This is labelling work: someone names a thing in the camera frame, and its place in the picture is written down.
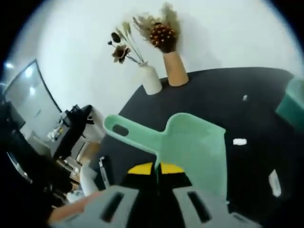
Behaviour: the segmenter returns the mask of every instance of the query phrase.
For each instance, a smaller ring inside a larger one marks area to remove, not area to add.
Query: mint green dustpan
[[[128,134],[115,133],[115,125],[126,128]],[[160,162],[175,164],[184,169],[193,186],[226,200],[225,129],[187,113],[171,116],[163,132],[119,115],[107,116],[104,128],[110,136],[155,154],[155,167]]]

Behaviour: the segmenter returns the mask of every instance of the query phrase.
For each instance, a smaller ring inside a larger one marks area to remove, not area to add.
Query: white paper scrap
[[[247,144],[247,139],[234,139],[233,145],[243,146]]]
[[[279,197],[282,194],[279,178],[277,176],[276,170],[273,170],[269,175],[269,184],[272,189],[272,194],[275,197]]]

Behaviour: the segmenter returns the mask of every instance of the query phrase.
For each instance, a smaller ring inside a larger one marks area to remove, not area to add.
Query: black tabletop
[[[163,79],[163,90],[156,95],[147,95],[139,87],[119,115],[163,131],[173,114],[185,112],[226,129],[229,208],[255,221],[265,220],[293,194],[298,158],[304,148],[304,136],[275,114],[293,75],[263,67],[213,69],[188,75],[190,81],[181,87],[170,87]],[[233,145],[235,138],[247,139],[247,144]],[[155,156],[108,135],[90,164],[93,169],[99,170],[101,156],[110,158],[110,182],[115,184],[131,167],[155,160]],[[273,169],[282,189],[279,198],[272,195],[268,182]]]

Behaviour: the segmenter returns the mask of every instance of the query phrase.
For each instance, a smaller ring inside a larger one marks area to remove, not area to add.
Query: pinecone
[[[176,34],[170,27],[155,23],[150,34],[150,42],[163,53],[170,53],[175,51]]]

